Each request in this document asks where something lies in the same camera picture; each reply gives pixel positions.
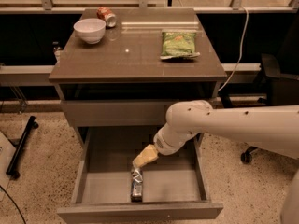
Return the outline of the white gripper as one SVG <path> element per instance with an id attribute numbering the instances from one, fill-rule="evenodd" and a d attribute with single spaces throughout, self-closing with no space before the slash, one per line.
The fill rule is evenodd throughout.
<path id="1" fill-rule="evenodd" d="M 178 152 L 187 141 L 195 137 L 191 131 L 176 131 L 169 124 L 165 124 L 155 135 L 154 145 L 147 145 L 133 160 L 135 168 L 141 168 L 148 163 L 156 161 L 159 153 L 172 155 Z"/>

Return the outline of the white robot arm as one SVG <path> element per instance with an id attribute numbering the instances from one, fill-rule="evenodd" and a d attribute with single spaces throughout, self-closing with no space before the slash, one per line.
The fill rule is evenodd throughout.
<path id="1" fill-rule="evenodd" d="M 153 143 L 133 160 L 133 180 L 141 182 L 143 166 L 178 152 L 199 133 L 298 159 L 298 112 L 298 105 L 215 109 L 205 100 L 175 103 L 167 109 L 165 125 L 154 135 Z"/>

